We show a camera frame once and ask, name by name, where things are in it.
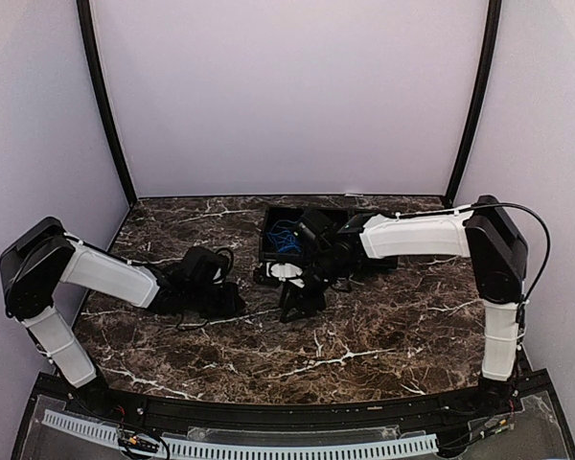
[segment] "black enclosure frame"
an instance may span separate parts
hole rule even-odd
[[[131,212],[139,197],[127,168],[127,161],[104,83],[90,0],[77,0],[77,7],[83,46],[104,134]],[[464,131],[446,192],[444,195],[438,195],[447,207],[454,203],[472,149],[492,67],[500,9],[501,0],[489,0],[481,54]],[[558,417],[569,457],[575,459],[575,445],[547,371],[545,369],[533,371],[524,352],[518,354],[517,367],[520,371],[520,377],[517,379],[519,395],[528,396],[547,391]],[[39,374],[21,420],[11,453],[12,459],[18,459],[22,453],[38,396],[45,395],[62,400],[66,403],[68,410],[87,415],[75,401],[72,401],[69,391],[71,389],[63,379]],[[453,438],[450,439],[455,439],[457,431],[468,432],[468,422],[472,416],[442,413],[439,409],[449,403],[468,399],[476,388],[397,400],[307,406],[190,402],[119,390],[109,391],[114,398],[123,403],[124,407],[127,407],[127,423],[157,430],[157,432],[187,433],[191,426],[260,431],[313,431],[399,426],[402,433],[425,430],[428,433],[436,433],[440,437],[451,435]],[[371,404],[376,410],[369,410]]]
[[[558,395],[546,369],[532,371],[521,353],[518,356],[521,377],[517,380],[519,398],[546,391],[558,418],[569,459],[575,460],[575,444]],[[40,373],[21,419],[11,453],[19,460],[32,422],[38,396],[66,403],[66,409],[81,415],[87,412],[69,398],[70,388],[55,376]],[[469,431],[473,415],[441,413],[440,407],[468,398],[475,388],[398,400],[356,402],[330,405],[259,405],[221,402],[193,402],[110,390],[111,397],[126,407],[126,422],[151,430],[187,434],[192,427],[212,427],[244,431],[325,431],[398,426],[401,433],[425,431],[439,439],[455,439]]]
[[[119,175],[124,194],[126,195],[127,202],[130,206],[136,204],[138,196],[134,190],[132,178],[127,169],[127,161],[124,157],[124,151],[120,144],[117,128],[113,113],[111,111],[110,101],[106,92],[106,85],[104,84],[103,69],[98,54],[98,44],[94,34],[94,24],[92,12],[90,7],[90,0],[77,0],[77,8],[79,10],[80,31],[83,38],[83,46],[85,48],[85,55],[87,56],[87,66],[89,68],[89,75],[94,87],[96,95],[96,103],[103,121],[104,134],[111,150],[115,169]],[[481,114],[481,107],[483,105],[484,97],[486,95],[486,88],[488,86],[488,78],[492,68],[492,59],[495,51],[496,34],[498,32],[498,22],[500,20],[500,7],[502,0],[489,0],[488,14],[486,18],[486,28],[483,36],[483,43],[481,47],[481,54],[479,56],[479,65],[477,67],[477,75],[475,77],[474,88],[471,96],[471,104],[469,106],[469,113],[462,133],[460,147],[456,154],[456,160],[453,165],[453,171],[449,179],[449,184],[444,195],[440,198],[446,207],[453,206],[464,171],[469,161],[469,155],[472,149],[472,142],[477,130],[479,122],[479,115]]]

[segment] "gray wall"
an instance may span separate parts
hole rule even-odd
[[[0,0],[0,252],[47,215],[106,246],[126,210],[75,2]],[[57,301],[72,320],[81,292],[64,289]],[[41,368],[24,329],[5,317],[0,288],[0,459],[10,458]]]
[[[531,206],[550,266],[528,310],[527,352],[547,367],[575,435],[575,1],[504,2],[490,87],[459,194]],[[538,267],[543,237],[527,229]]]
[[[487,3],[94,1],[137,192],[443,193]]]

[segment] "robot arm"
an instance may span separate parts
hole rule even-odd
[[[523,281],[528,248],[498,201],[482,196],[477,203],[416,215],[361,214],[337,231],[323,215],[303,215],[294,232],[313,256],[284,286],[282,321],[314,315],[325,308],[324,291],[348,264],[363,258],[401,255],[471,257],[485,311],[482,375],[507,380],[513,372],[523,314]]]
[[[160,271],[110,256],[45,218],[0,257],[7,316],[15,317],[75,388],[104,386],[104,378],[54,306],[59,283],[90,288],[135,307],[167,314],[186,308],[201,315],[236,314],[243,301],[224,282],[231,261],[193,247],[179,264]]]

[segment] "marble tabletop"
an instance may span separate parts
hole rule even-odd
[[[242,316],[180,331],[93,292],[75,332],[113,388],[220,403],[355,403],[474,386],[484,311],[468,259],[403,257],[391,273],[327,292],[319,315],[282,324],[280,289],[252,279],[268,204],[407,212],[436,197],[224,196],[140,200],[112,252],[162,267],[195,244],[232,248]],[[200,323],[186,313],[184,325]]]

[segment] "blue cable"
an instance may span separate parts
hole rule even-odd
[[[270,230],[266,232],[266,237],[275,246],[277,252],[285,254],[290,251],[301,252],[300,242],[296,236],[288,229],[289,226],[296,224],[295,220],[281,219],[277,220]]]

